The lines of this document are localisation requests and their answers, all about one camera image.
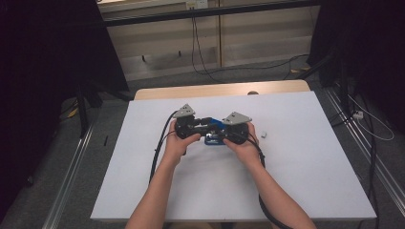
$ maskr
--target black cable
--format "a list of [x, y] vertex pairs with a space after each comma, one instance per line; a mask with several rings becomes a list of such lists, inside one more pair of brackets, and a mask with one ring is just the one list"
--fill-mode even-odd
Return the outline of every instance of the black cable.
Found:
[[195, 65], [194, 65], [194, 40], [195, 40], [195, 38], [197, 38], [197, 45], [199, 46], [200, 59], [201, 59], [201, 61], [202, 61], [202, 66], [203, 66], [203, 69], [205, 70], [206, 74], [208, 74], [208, 76], [209, 76], [212, 80], [214, 80], [215, 82], [218, 82], [218, 83], [225, 83], [225, 82], [223, 82], [223, 81], [221, 81], [221, 80], [218, 80], [218, 79], [215, 79], [214, 77], [212, 77], [212, 75], [211, 75], [211, 74], [208, 72], [208, 70], [206, 69], [205, 64], [204, 64], [204, 62], [203, 62], [202, 49], [201, 49], [201, 47], [200, 47], [200, 40], [199, 40], [199, 34], [198, 34], [198, 30], [197, 30], [196, 18], [195, 18], [195, 17], [192, 17], [191, 20], [192, 20], [192, 22], [193, 22], [193, 51], [191, 52], [191, 62], [192, 62], [192, 64], [193, 64], [194, 70], [196, 71], [196, 73], [199, 73], [199, 72], [196, 70], [196, 67], [195, 67]]
[[[368, 126], [368, 128], [370, 129], [371, 133], [374, 133], [374, 125], [373, 125], [373, 120], [371, 118], [371, 116], [369, 115], [370, 109], [369, 106], [366, 102], [366, 99], [363, 97], [363, 95], [360, 95], [366, 112], [367, 112], [367, 117], [369, 118], [370, 124], [367, 121], [366, 118], [364, 118], [364, 120], [366, 121], [366, 124]], [[375, 214], [376, 214], [376, 218], [375, 218], [375, 229], [379, 228], [379, 208], [378, 208], [378, 202], [377, 202], [377, 197], [376, 197], [376, 192], [374, 189], [374, 185], [373, 185], [373, 181], [374, 181], [374, 177], [375, 177], [375, 165], [376, 165], [376, 159], [377, 159], [377, 151], [376, 151], [376, 141], [375, 141], [375, 137], [374, 135], [371, 136], [372, 138], [372, 146], [370, 148], [370, 168], [369, 168], [369, 190], [368, 190], [368, 194], [367, 197], [369, 198], [369, 200], [373, 199], [373, 207], [375, 210]], [[357, 228], [360, 228], [362, 225], [362, 221], [360, 222], [360, 224], [358, 225]]]
[[[212, 77], [212, 75], [211, 75], [212, 73], [218, 73], [218, 72], [224, 72], [224, 71], [234, 71], [234, 70], [267, 70], [267, 69], [273, 69], [273, 68], [277, 68], [277, 67], [281, 67], [283, 65], [289, 64], [288, 74], [283, 78], [283, 80], [284, 80], [289, 76], [289, 72], [291, 71], [290, 63], [291, 63], [292, 60], [298, 59], [299, 57], [303, 57], [303, 56], [309, 56], [308, 54], [295, 55], [295, 56], [292, 56], [288, 61], [286, 61], [284, 63], [278, 64], [278, 65], [273, 65], [273, 66], [267, 66], [267, 67], [240, 67], [240, 68], [230, 68], [230, 69], [218, 69], [218, 70], [214, 70], [214, 71], [209, 72], [206, 69], [206, 67], [204, 65], [204, 62], [203, 62], [203, 55], [202, 55], [201, 47], [200, 47], [200, 41], [199, 41], [196, 18], [192, 17], [191, 19], [192, 19], [192, 22], [193, 22], [193, 49], [192, 49], [192, 52], [191, 52], [191, 63], [193, 65], [193, 69], [198, 74], [207, 74], [212, 80], [214, 80], [216, 82], [219, 82], [219, 83], [225, 83], [225, 82]], [[195, 66], [195, 63], [194, 63], [194, 50], [195, 50], [194, 43], [195, 43], [196, 39], [197, 39], [197, 44], [198, 44], [198, 47], [199, 47], [200, 59], [202, 61], [202, 66], [204, 68], [203, 72], [198, 71], [196, 69], [196, 66]]]
[[289, 61], [288, 61], [288, 73], [286, 74], [286, 76], [284, 76], [283, 80], [286, 80], [287, 77], [289, 76], [289, 74], [291, 73], [291, 61], [298, 59], [299, 57], [303, 57], [303, 56], [308, 56], [308, 54], [302, 54], [302, 55], [295, 55], [292, 56]]
[[333, 127], [340, 126], [340, 125], [342, 125], [342, 124], [344, 124], [344, 123], [347, 123], [348, 121], [350, 121], [350, 120], [352, 119], [353, 115], [354, 115], [354, 111], [352, 111], [352, 112], [349, 114], [349, 116], [346, 117], [343, 121], [338, 122], [338, 123], [334, 123], [334, 124], [330, 124], [330, 125], [331, 125], [332, 128], [333, 128]]
[[312, 24], [312, 34], [315, 32], [315, 24], [313, 23], [312, 7], [309, 8], [310, 23]]
[[[259, 158], [260, 158], [260, 162], [262, 163], [263, 167], [266, 168], [266, 163], [265, 163], [265, 156], [263, 155], [262, 149], [260, 149], [259, 145], [256, 142], [256, 139], [253, 137], [253, 135], [251, 133], [250, 136], [252, 136], [253, 140], [251, 140], [248, 137], [245, 137], [243, 135], [239, 135], [237, 133], [233, 133], [231, 132], [231, 134], [240, 137], [242, 139], [247, 140], [248, 142], [250, 142], [258, 151], [259, 153]], [[276, 226], [278, 226], [281, 229], [292, 229], [291, 227], [286, 226], [284, 223], [282, 223], [281, 221], [279, 221], [278, 219], [276, 219], [274, 216], [271, 215], [271, 213], [267, 210], [265, 203], [262, 200], [262, 197], [259, 194], [259, 204], [260, 207], [262, 208], [263, 213], [265, 214], [265, 216], [268, 218], [268, 220], [270, 220], [272, 223], [274, 223]]]
[[[151, 174], [150, 174], [150, 177], [149, 177], [149, 183], [151, 182], [152, 177], [153, 177], [154, 174], [155, 174], [156, 164], [157, 164], [157, 162], [158, 162], [158, 157], [159, 157], [159, 152], [160, 152], [161, 145], [163, 144], [163, 141], [164, 141], [170, 134], [173, 133], [173, 132], [169, 132], [167, 135], [164, 135], [164, 133], [166, 132], [167, 125], [169, 124], [170, 119], [173, 117], [173, 115], [174, 115], [176, 112], [177, 112], [177, 111], [173, 112], [173, 113], [169, 116], [169, 118], [168, 118], [167, 121], [166, 121], [166, 124], [164, 125], [163, 131], [161, 132], [160, 140], [159, 140], [158, 146], [157, 146], [157, 148], [156, 148], [156, 150], [155, 150], [155, 156], [154, 156], [154, 159], [153, 159], [153, 162], [152, 162], [152, 168], [151, 168]], [[260, 161], [261, 161], [263, 167], [266, 168], [265, 156], [263, 155], [262, 149], [260, 149], [259, 145], [258, 145], [257, 142], [256, 142], [256, 139], [253, 137], [253, 135], [252, 135], [251, 133], [249, 133], [249, 134], [252, 136], [253, 140], [249, 139], [248, 137], [239, 135], [239, 134], [237, 134], [237, 133], [231, 133], [231, 134], [233, 134], [233, 135], [235, 135], [235, 136], [237, 136], [237, 137], [241, 137], [241, 138], [243, 138], [243, 139], [249, 141], [249, 142], [257, 149], [258, 154], [259, 154]], [[274, 223], [276, 226], [280, 227], [281, 229], [292, 229], [292, 228], [290, 228], [290, 227], [284, 225], [284, 223], [282, 223], [281, 221], [277, 220], [274, 216], [271, 215], [271, 213], [267, 210], [265, 204], [263, 203], [263, 200], [262, 200], [262, 198], [260, 197], [260, 195], [259, 195], [259, 203], [260, 203], [260, 207], [262, 208], [263, 213], [265, 214], [265, 216], [266, 216], [272, 223]]]
[[150, 177], [149, 177], [149, 183], [151, 182], [152, 177], [153, 177], [153, 175], [155, 174], [156, 163], [158, 162], [158, 157], [159, 157], [159, 152], [160, 152], [161, 145], [163, 144], [163, 141], [164, 141], [164, 139], [166, 138], [166, 136], [168, 136], [169, 134], [171, 134], [171, 133], [169, 133], [169, 134], [167, 134], [165, 137], [163, 137], [163, 136], [164, 136], [164, 133], [166, 132], [167, 125], [169, 124], [170, 119], [172, 119], [173, 115], [174, 115], [176, 112], [177, 112], [177, 111], [173, 112], [173, 113], [169, 116], [169, 118], [167, 118], [166, 124], [164, 125], [163, 131], [161, 132], [160, 140], [159, 140], [158, 146], [156, 147], [156, 150], [155, 150], [155, 156], [153, 157], [152, 168], [151, 168], [151, 175], [150, 175]]

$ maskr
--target wall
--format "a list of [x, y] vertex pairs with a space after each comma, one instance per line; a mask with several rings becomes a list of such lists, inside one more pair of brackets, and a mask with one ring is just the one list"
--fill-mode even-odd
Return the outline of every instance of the wall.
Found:
[[[111, 1], [98, 4], [104, 19], [185, 10], [185, 0]], [[270, 1], [211, 0], [208, 5], [212, 8], [265, 2]], [[197, 18], [205, 67], [289, 59], [309, 53], [318, 11], [318, 7], [311, 7]], [[113, 27], [108, 32], [127, 81], [194, 71], [191, 19]], [[194, 64], [201, 70], [197, 42], [194, 48]]]

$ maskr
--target metal frame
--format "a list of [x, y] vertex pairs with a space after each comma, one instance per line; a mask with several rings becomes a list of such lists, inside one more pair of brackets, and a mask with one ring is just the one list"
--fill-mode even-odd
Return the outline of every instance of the metal frame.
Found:
[[90, 22], [83, 24], [71, 24], [68, 27], [91, 27], [91, 28], [106, 28], [106, 27], [116, 27], [125, 26], [149, 22], [159, 22], [159, 21], [170, 21], [179, 20], [193, 17], [206, 17], [206, 16], [218, 16], [227, 15], [243, 12], [254, 12], [254, 11], [265, 11], [265, 10], [283, 10], [283, 9], [293, 9], [293, 8], [303, 8], [303, 7], [313, 7], [319, 6], [321, 0], [290, 0], [290, 1], [280, 1], [271, 2], [263, 4], [253, 4], [253, 5], [242, 5], [235, 7], [218, 7], [200, 10], [184, 10], [175, 12], [165, 12], [144, 16], [133, 16], [133, 17], [122, 17], [107, 19], [101, 22]]
[[66, 176], [63, 179], [63, 182], [57, 193], [56, 199], [53, 201], [53, 206], [45, 220], [44, 225], [42, 226], [42, 229], [57, 228], [57, 224], [59, 223], [60, 218], [62, 217], [63, 210], [65, 209], [72, 187], [75, 183], [75, 177], [77, 175], [78, 169], [80, 168], [81, 160], [86, 152], [87, 146], [92, 136], [93, 128], [95, 127], [98, 114], [99, 110], [96, 111], [95, 117], [91, 122], [84, 137], [82, 137], [78, 142], [74, 158], [72, 159], [68, 172], [66, 173]]
[[[342, 108], [340, 107], [340, 99], [339, 96], [336, 94], [335, 91], [326, 90], [326, 94], [330, 103], [332, 104], [333, 108], [340, 113], [340, 117], [342, 120], [347, 120], [347, 116], [343, 112]], [[346, 127], [348, 128], [349, 133], [352, 135], [353, 139], [359, 146], [361, 152], [366, 157], [366, 159], [371, 162], [371, 154], [370, 149], [372, 144], [370, 141], [365, 137], [365, 135], [360, 130], [357, 123], [352, 121], [352, 118], [346, 122]], [[390, 194], [391, 199], [394, 201], [398, 210], [401, 212], [402, 216], [405, 217], [405, 192], [402, 187], [398, 184], [394, 176], [382, 162], [379, 156], [376, 157], [375, 162], [375, 173], [378, 175], [381, 183]]]

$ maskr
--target person's left hand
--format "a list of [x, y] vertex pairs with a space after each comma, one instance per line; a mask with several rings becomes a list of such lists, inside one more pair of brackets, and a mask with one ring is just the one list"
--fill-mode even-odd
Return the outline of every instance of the person's left hand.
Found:
[[200, 140], [200, 134], [194, 134], [186, 139], [181, 139], [176, 135], [175, 131], [176, 120], [170, 123], [169, 135], [166, 138], [166, 148], [161, 161], [171, 163], [176, 166], [179, 164], [181, 156], [187, 150], [187, 146], [191, 143]]

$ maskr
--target wooden table edge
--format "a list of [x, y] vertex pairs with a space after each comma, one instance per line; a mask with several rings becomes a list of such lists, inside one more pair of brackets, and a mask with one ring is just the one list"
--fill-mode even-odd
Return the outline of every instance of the wooden table edge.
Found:
[[140, 89], [135, 94], [135, 100], [206, 97], [223, 95], [245, 95], [249, 92], [258, 94], [298, 93], [309, 92], [305, 80], [265, 81], [232, 84], [213, 84], [198, 86], [183, 86], [170, 88]]

